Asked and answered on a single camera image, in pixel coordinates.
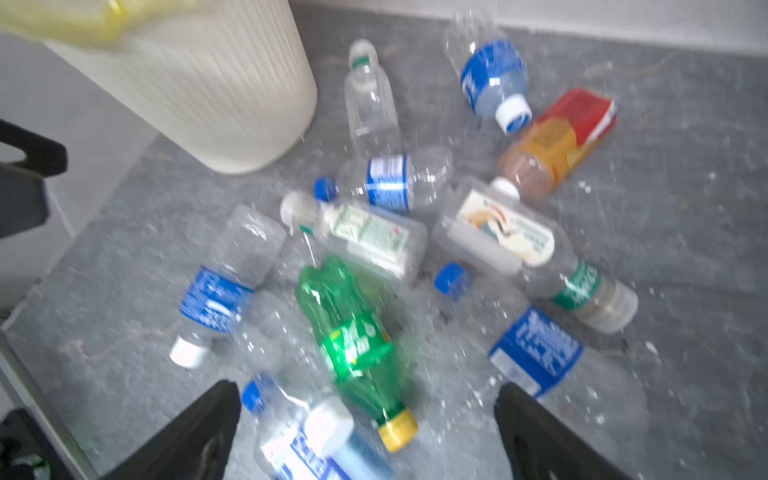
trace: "green soda bottle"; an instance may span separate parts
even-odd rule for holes
[[[312,323],[336,388],[376,419],[387,450],[408,445],[419,424],[400,399],[397,353],[351,269],[336,256],[321,268],[308,266],[299,276],[296,301]]]

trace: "bottle label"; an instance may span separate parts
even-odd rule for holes
[[[408,211],[408,155],[382,155],[368,163],[368,201],[387,210]]]
[[[331,458],[324,459],[306,444],[306,435],[299,430],[291,444],[277,455],[270,447],[262,447],[275,468],[276,480],[349,480],[349,476]]]
[[[349,204],[336,215],[331,233],[392,261],[405,249],[408,239],[408,231],[397,223]]]
[[[337,381],[363,371],[392,351],[389,334],[374,316],[352,319],[333,330],[320,343]]]
[[[565,280],[565,288],[552,301],[566,310],[579,309],[595,295],[602,280],[600,270],[579,259],[576,271]]]
[[[532,397],[544,395],[573,368],[584,347],[531,307],[491,349],[488,358]]]
[[[200,269],[179,310],[189,318],[219,332],[228,333],[239,321],[243,305],[253,290],[205,267]]]
[[[544,265],[554,253],[552,230],[476,190],[464,200],[458,210],[458,219],[491,237],[529,266]]]
[[[480,94],[492,79],[515,70],[522,70],[523,75],[528,77],[520,52],[509,40],[492,41],[475,51],[462,73],[462,90],[472,110],[475,110]]]

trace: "barcode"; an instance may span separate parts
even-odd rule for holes
[[[402,184],[403,155],[387,155],[371,159],[369,175],[374,181],[394,181]]]
[[[503,349],[497,348],[491,352],[489,359],[510,382],[517,384],[530,396],[535,397],[541,391],[541,386],[536,380],[533,380]]]

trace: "yellow plastic bag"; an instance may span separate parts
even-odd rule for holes
[[[200,0],[0,0],[0,29],[33,40],[98,47]]]

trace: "gray wall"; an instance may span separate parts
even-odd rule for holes
[[[448,17],[469,7],[509,26],[768,55],[768,0],[290,0]]]
[[[0,240],[1,312],[55,265],[157,132],[43,45],[7,35],[0,118],[63,143],[70,161],[47,180],[48,222]],[[0,149],[0,161],[10,160],[17,152]]]

